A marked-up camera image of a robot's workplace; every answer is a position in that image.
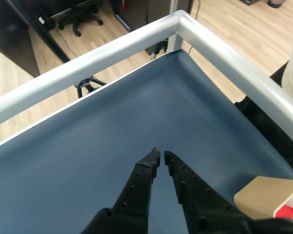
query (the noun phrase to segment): office chair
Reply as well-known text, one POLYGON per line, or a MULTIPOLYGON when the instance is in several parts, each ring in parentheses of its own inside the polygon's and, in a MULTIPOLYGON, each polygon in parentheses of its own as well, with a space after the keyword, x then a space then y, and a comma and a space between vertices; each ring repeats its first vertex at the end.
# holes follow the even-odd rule
POLYGON ((96 5, 88 5, 86 7, 78 7, 75 1, 71 1, 72 12, 70 15, 59 20, 59 29, 64 29, 64 24, 73 23, 74 33, 80 37, 82 34, 77 30, 78 25, 82 20, 89 19, 95 20, 99 25, 103 25, 103 21, 99 17, 92 15, 91 13, 98 13, 98 7, 96 5))

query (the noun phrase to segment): chair wheel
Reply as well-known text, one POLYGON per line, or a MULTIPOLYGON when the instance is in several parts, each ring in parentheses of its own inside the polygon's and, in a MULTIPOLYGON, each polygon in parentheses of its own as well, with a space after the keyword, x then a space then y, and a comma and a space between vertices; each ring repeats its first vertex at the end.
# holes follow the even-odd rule
POLYGON ((80 37, 82 34, 79 31, 74 32, 76 36, 80 37))

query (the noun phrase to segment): wooden floor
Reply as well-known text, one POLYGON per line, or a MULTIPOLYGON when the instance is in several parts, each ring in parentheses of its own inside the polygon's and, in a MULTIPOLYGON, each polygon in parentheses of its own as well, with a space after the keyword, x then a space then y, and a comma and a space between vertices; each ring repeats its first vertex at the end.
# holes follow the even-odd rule
MULTIPOLYGON (((194 0, 191 12, 193 17, 197 6, 198 2, 194 0)), ((78 56, 127 33, 108 6, 100 9, 99 16, 104 21, 104 25, 99 26, 92 21, 81 24, 80 38, 73 34, 71 25, 63 31, 52 30, 50 33, 71 59, 75 56, 69 51, 59 33, 78 56)), ((290 58, 293 45, 293 0, 287 0, 279 9, 270 8, 267 0, 252 6, 247 6, 238 0, 201 0, 198 21, 249 58, 269 76, 290 58)), ((30 31, 30 35, 41 73, 61 65, 59 59, 36 33, 30 31)), ((188 51, 189 45, 184 42, 183 48, 188 51)), ((244 97, 235 85, 197 51, 192 49, 190 55, 232 102, 240 101, 244 97)), ((148 61, 147 53, 141 51, 95 76, 110 82, 148 61)), ((32 79, 30 75, 0 53, 0 96, 30 79, 32 79)), ((76 90, 70 87, 38 103, 1 124, 0 141, 76 99, 76 90)))

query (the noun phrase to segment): white metal rail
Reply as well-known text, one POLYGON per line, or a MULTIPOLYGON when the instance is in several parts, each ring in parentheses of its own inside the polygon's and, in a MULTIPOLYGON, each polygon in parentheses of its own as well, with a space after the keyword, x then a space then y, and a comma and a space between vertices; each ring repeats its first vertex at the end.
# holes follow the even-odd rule
POLYGON ((169 38, 168 50, 189 42, 264 110, 293 140, 293 99, 249 60, 184 11, 128 33, 0 97, 0 123, 49 96, 169 38))

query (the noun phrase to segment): black cable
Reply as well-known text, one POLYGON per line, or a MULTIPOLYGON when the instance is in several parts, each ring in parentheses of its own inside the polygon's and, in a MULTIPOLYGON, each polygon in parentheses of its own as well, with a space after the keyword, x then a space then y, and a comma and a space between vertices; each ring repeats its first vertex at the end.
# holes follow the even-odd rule
POLYGON ((72 51, 72 49, 68 46, 67 41, 65 40, 65 38, 63 37, 63 35, 58 31, 58 29, 57 29, 56 27, 55 27, 54 29, 55 29, 55 31, 57 31, 57 33, 60 35, 60 37, 63 39, 63 41, 64 41, 66 47, 68 48, 68 50, 69 50, 69 51, 70 51, 75 57, 78 57, 78 56, 74 53, 74 51, 72 51))
MULTIPOLYGON (((199 10, 200 10, 200 7, 201 7, 201 0, 198 0, 198 2, 199 2, 199 5, 197 6, 197 10, 196 10, 196 14, 195 14, 195 20, 197 20, 197 17, 199 15, 199 10)), ((193 48, 193 46, 191 46, 191 48, 189 49, 188 55, 190 54, 192 48, 193 48)))

